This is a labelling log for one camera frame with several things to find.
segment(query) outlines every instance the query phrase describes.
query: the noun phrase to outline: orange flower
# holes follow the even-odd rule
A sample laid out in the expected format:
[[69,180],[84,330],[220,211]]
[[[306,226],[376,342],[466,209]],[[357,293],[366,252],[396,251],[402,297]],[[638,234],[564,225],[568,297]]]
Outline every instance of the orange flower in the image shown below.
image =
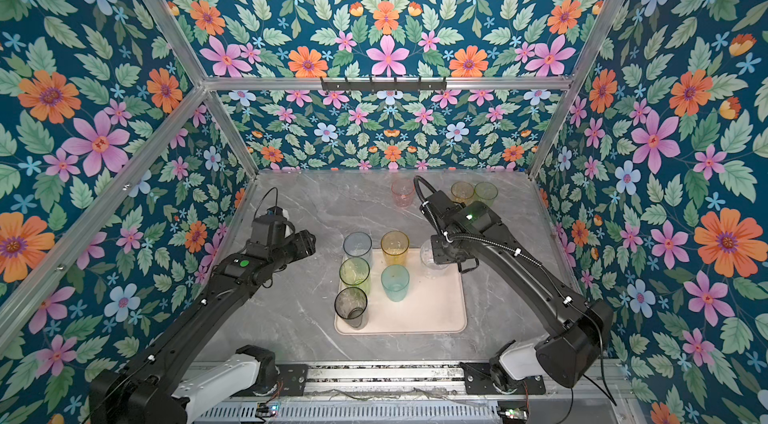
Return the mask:
[[202,221],[192,223],[190,229],[187,231],[187,242],[184,246],[189,249],[190,252],[197,252],[203,248],[205,244],[205,238],[208,237],[208,231],[205,230],[206,225]]
[[725,119],[738,118],[740,111],[741,111],[741,104],[739,103],[739,98],[735,96],[731,96],[730,98],[725,100],[722,104],[720,104],[720,115],[723,116]]
[[670,108],[678,116],[688,113],[692,116],[699,112],[699,106],[704,106],[709,101],[712,89],[712,78],[704,76],[706,71],[696,70],[696,74],[688,71],[680,77],[680,82],[672,86],[674,97],[670,100]]
[[362,16],[363,8],[362,3],[359,1],[357,3],[352,3],[352,6],[350,6],[350,15],[352,16]]
[[566,31],[576,26],[576,20],[581,17],[580,1],[563,1],[561,6],[555,6],[552,16],[547,20],[550,33],[565,34]]
[[411,1],[411,3],[408,5],[408,14],[411,16],[419,16],[423,11],[424,10],[419,3]]
[[62,74],[54,72],[51,76],[47,71],[35,71],[33,81],[24,79],[18,87],[24,91],[18,95],[22,106],[32,108],[29,114],[41,121],[61,124],[64,118],[74,116],[73,109],[80,109],[80,100],[75,98],[80,91]]
[[291,62],[288,67],[297,78],[324,78],[328,76],[328,63],[321,59],[320,52],[306,46],[299,46],[298,51],[291,51],[288,55]]
[[206,33],[216,36],[217,34],[224,34],[224,27],[226,26],[224,18],[221,17],[221,11],[216,7],[209,6],[207,1],[193,1],[190,5],[192,11],[190,16],[195,20],[197,27],[205,31]]
[[456,51],[456,58],[448,65],[453,70],[451,76],[455,78],[479,78],[482,72],[488,68],[488,55],[485,51],[478,51],[477,46],[467,46],[466,50]]
[[283,153],[279,149],[274,149],[273,146],[264,146],[264,148],[261,149],[261,155],[271,162],[283,161]]
[[522,146],[512,146],[504,150],[503,156],[505,161],[514,162],[522,158],[524,153],[525,150]]
[[374,25],[384,34],[392,34],[392,31],[397,29],[399,17],[400,12],[390,1],[382,1],[379,3],[379,9],[373,11],[373,19],[376,20]]
[[728,51],[732,56],[738,56],[752,49],[757,40],[751,34],[739,34],[730,42]]
[[577,219],[572,227],[571,236],[574,237],[577,246],[585,246],[589,240],[589,229],[585,223]]
[[397,146],[389,146],[389,148],[384,151],[384,157],[387,158],[389,161],[397,161],[400,159],[400,155],[402,154],[402,151]]
[[589,107],[594,112],[604,112],[614,102],[614,93],[618,88],[615,81],[616,73],[612,70],[603,70],[600,76],[596,76],[592,82],[592,90],[589,92],[591,101]]
[[663,402],[654,402],[650,407],[650,418],[654,424],[680,424],[675,414],[670,412],[670,408]]
[[715,272],[725,277],[734,276],[734,267],[742,277],[754,275],[757,265],[752,261],[768,259],[768,244],[753,237],[763,235],[754,218],[742,222],[736,209],[723,208],[718,218],[710,211],[701,218],[704,227],[697,227],[694,241],[702,245],[699,256],[705,264],[715,263]]
[[235,209],[240,207],[240,203],[243,202],[244,197],[245,197],[245,188],[240,188],[235,193]]
[[152,94],[152,103],[158,108],[162,107],[163,112],[170,114],[176,109],[181,101],[181,90],[176,76],[168,74],[168,70],[151,70],[149,77],[152,79],[147,82],[147,91]]
[[27,267],[37,267],[45,257],[43,251],[53,247],[53,233],[43,232],[46,227],[48,223],[37,216],[24,222],[20,212],[0,214],[0,273],[5,272],[5,282],[24,279]]

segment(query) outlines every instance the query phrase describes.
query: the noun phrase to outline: plastic cup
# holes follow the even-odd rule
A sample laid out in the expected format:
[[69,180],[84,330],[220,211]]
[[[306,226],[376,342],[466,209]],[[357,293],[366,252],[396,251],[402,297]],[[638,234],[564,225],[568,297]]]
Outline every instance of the plastic cup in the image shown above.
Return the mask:
[[479,182],[475,186],[475,200],[485,202],[489,208],[496,196],[498,196],[498,189],[490,182]]
[[410,244],[408,236],[404,232],[390,231],[386,233],[382,237],[382,251],[386,265],[405,265]]
[[475,194],[475,186],[465,181],[456,181],[451,186],[454,202],[468,203]]
[[413,196],[416,194],[416,188],[413,187],[412,179],[396,179],[392,183],[392,199],[398,208],[407,208],[413,202]]
[[368,323],[368,296],[359,287],[347,287],[336,295],[333,303],[336,315],[355,329],[362,329]]
[[371,267],[362,257],[351,257],[339,268],[339,278],[348,287],[359,287],[366,294],[371,292]]
[[353,232],[344,238],[344,255],[346,259],[362,257],[367,263],[371,262],[373,241],[371,237],[362,231]]
[[401,265],[387,266],[382,271],[382,287],[392,302],[397,303],[406,298],[409,281],[408,270]]

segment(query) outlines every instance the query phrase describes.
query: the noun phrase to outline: plastic tray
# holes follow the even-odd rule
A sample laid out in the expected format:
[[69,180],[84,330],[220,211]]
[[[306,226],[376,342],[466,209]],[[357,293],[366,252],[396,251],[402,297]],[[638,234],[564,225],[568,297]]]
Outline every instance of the plastic tray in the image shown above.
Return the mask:
[[[335,328],[339,334],[407,334],[407,333],[460,333],[467,326],[462,277],[458,267],[448,266],[442,275],[429,277],[419,257],[419,249],[408,249],[406,268],[410,275],[408,295],[393,303],[384,293],[381,273],[384,255],[373,250],[371,266],[371,292],[368,296],[368,323],[355,329],[336,316]],[[339,290],[344,284],[339,283]]]

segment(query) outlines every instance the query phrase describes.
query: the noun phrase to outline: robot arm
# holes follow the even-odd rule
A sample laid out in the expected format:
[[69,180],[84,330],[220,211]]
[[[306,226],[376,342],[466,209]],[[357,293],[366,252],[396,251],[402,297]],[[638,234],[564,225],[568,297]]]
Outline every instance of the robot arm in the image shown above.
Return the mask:
[[[246,346],[224,365],[231,367],[219,366],[180,386],[184,372],[229,316],[264,284],[271,286],[274,272],[314,253],[315,237],[306,230],[296,233],[276,205],[254,218],[245,249],[216,266],[195,302],[119,372],[104,370],[94,379],[92,423],[185,424],[274,371],[273,353]],[[231,384],[221,386],[224,376]],[[233,382],[234,376],[243,380]],[[209,388],[214,393],[205,390],[207,383],[217,383],[216,390]]]
[[[424,199],[420,185],[432,194]],[[573,387],[608,342],[613,310],[602,300],[588,304],[553,276],[514,238],[502,219],[480,201],[457,204],[421,177],[414,179],[421,210],[437,235],[432,253],[439,264],[482,259],[528,304],[547,332],[540,342],[518,343],[501,356],[515,380],[541,369],[565,387]],[[535,355],[539,366],[531,366]]]

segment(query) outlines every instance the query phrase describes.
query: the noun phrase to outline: gray marble countertop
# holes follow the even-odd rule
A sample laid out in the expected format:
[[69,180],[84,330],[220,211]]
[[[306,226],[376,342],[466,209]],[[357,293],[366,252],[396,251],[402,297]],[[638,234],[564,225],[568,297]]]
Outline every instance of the gray marble countertop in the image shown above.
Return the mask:
[[[247,216],[230,253],[250,237],[250,221],[267,189],[280,190],[279,205],[288,210],[297,230],[317,237],[317,252],[275,275],[270,289],[261,289],[236,311],[200,352],[198,361],[229,358],[240,346],[254,344],[276,353],[277,360],[485,360],[510,340],[544,333],[542,324],[522,298],[494,271],[480,267],[463,275],[467,326],[461,333],[343,336],[333,326],[333,301],[339,290],[342,241],[353,231],[368,232],[374,247],[392,229],[408,234],[420,247],[432,227],[418,210],[392,202],[392,180],[413,171],[302,171],[259,174],[259,191],[248,203]],[[499,189],[493,204],[514,236],[556,276],[564,267],[554,248],[538,192],[519,172],[428,171],[422,173],[437,189],[450,193],[456,181],[490,181]]]

